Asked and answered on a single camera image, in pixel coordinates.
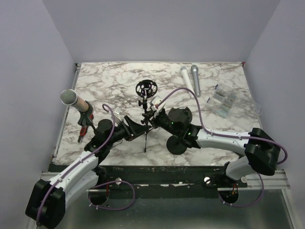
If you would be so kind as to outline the black tripod microphone stand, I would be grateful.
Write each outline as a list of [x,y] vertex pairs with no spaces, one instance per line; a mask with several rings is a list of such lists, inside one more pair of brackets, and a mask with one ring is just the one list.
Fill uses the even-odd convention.
[[[156,95],[158,86],[156,82],[146,79],[137,83],[135,90],[137,95],[141,97],[141,100],[138,101],[138,105],[142,106],[142,108],[144,109],[144,113],[146,113],[148,109],[148,98],[152,98],[153,96]],[[144,146],[145,153],[147,150],[147,136],[148,134],[145,134],[145,146]]]

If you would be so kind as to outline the black round-base shock-mount stand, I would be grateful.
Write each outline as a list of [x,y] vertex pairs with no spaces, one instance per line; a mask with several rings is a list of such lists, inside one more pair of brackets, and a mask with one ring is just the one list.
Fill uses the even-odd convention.
[[185,109],[172,108],[168,113],[169,127],[173,130],[172,136],[167,140],[166,147],[173,155],[183,154],[187,147],[183,144],[183,138],[192,121],[193,115],[187,107]]

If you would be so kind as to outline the black clip round-base stand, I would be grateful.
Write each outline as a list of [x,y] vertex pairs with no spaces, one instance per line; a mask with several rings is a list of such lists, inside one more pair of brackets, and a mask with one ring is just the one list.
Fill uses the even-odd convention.
[[80,113],[78,125],[82,127],[90,126],[95,131],[96,128],[93,124],[93,118],[91,118],[93,115],[93,106],[89,102],[83,100],[78,111]]

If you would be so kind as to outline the white foam-head microphone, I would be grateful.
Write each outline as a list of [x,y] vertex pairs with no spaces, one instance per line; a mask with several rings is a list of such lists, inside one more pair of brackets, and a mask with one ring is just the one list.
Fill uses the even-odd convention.
[[188,88],[188,89],[190,89],[191,91],[193,91],[193,87],[192,87],[192,85],[191,85],[191,81],[190,81],[190,78],[189,78],[189,74],[188,74],[188,70],[187,70],[187,68],[186,67],[181,67],[180,68],[180,72],[181,72],[181,75],[182,75],[182,77],[183,77],[183,79],[184,79],[184,82],[185,82],[185,84],[186,84],[186,87]]

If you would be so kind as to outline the silver grey handheld microphone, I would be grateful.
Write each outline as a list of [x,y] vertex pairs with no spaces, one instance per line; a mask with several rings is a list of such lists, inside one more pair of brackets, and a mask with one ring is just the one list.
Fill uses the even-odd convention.
[[200,90],[200,83],[199,83],[198,67],[196,65],[191,66],[191,73],[193,76],[195,94],[197,97],[200,97],[201,90]]

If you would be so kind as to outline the copper body mesh microphone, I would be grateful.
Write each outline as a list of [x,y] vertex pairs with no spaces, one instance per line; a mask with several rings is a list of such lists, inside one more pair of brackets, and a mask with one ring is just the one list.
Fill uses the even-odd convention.
[[73,106],[80,112],[87,112],[89,104],[81,99],[73,89],[66,89],[60,95],[61,102],[64,105]]

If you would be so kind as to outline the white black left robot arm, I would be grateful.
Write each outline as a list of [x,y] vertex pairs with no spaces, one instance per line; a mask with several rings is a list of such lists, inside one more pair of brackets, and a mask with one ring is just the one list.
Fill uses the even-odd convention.
[[112,145],[122,139],[131,141],[150,128],[144,121],[138,124],[128,116],[124,118],[117,125],[109,119],[102,119],[94,129],[94,137],[71,165],[48,181],[40,179],[33,187],[26,216],[36,220],[40,226],[53,229],[62,220],[69,201],[91,185],[102,188],[106,177],[94,169],[107,157]]

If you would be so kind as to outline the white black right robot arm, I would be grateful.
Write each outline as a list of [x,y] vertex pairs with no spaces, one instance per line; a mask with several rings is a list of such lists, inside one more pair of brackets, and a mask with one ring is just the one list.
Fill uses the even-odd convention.
[[227,162],[219,175],[219,181],[225,187],[255,172],[266,176],[275,174],[280,148],[260,128],[235,135],[206,132],[201,126],[191,123],[193,115],[189,108],[172,108],[168,113],[164,109],[149,111],[143,117],[154,128],[162,128],[171,134],[166,147],[174,155],[181,155],[188,148],[215,148],[239,154],[241,158]]

